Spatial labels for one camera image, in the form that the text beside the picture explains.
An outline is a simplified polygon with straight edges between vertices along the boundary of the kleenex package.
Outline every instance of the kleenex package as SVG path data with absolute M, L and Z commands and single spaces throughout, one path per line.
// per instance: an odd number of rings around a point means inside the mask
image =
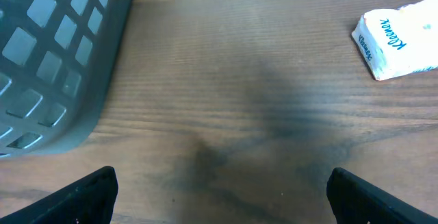
M 376 80 L 438 67 L 438 0 L 365 13 L 352 33 Z

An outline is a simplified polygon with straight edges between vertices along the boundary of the wooden surface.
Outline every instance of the wooden surface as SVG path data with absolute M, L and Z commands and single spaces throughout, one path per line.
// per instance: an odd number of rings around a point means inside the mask
M 95 131 L 0 161 L 0 215 L 111 165 L 114 223 L 334 223 L 335 166 L 438 216 L 438 71 L 377 82 L 350 33 L 419 0 L 134 0 Z

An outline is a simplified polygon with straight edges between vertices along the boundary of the gray basket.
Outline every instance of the gray basket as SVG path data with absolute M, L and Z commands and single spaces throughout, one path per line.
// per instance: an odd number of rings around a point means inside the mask
M 131 0 L 0 0 L 0 157 L 93 130 Z

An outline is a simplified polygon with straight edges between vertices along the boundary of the brand name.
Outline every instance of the brand name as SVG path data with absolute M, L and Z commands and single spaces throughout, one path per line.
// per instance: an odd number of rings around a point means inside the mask
M 363 52 L 365 53 L 365 58 L 367 58 L 368 61 L 371 61 L 371 59 L 372 59 L 371 52 L 368 49 L 368 45 L 365 43 L 365 39 L 363 38 L 362 35 L 359 35 L 359 43 L 363 47 Z
M 389 22 L 388 18 L 386 20 L 381 19 L 381 22 L 382 29 L 385 30 L 386 37 L 389 39 L 388 45 L 396 47 L 397 50 L 401 50 L 404 46 L 406 46 L 406 43 L 403 43 L 403 41 L 400 40 L 399 37 L 392 31 L 391 23 Z

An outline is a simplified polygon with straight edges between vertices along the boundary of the brown wood tabletop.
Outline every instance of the brown wood tabletop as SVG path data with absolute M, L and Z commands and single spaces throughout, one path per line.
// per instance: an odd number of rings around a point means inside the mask
M 334 223 L 342 166 L 438 216 L 438 71 L 372 79 L 350 37 L 420 0 L 133 0 L 80 147 L 0 162 L 4 216 L 110 165 L 113 223 Z

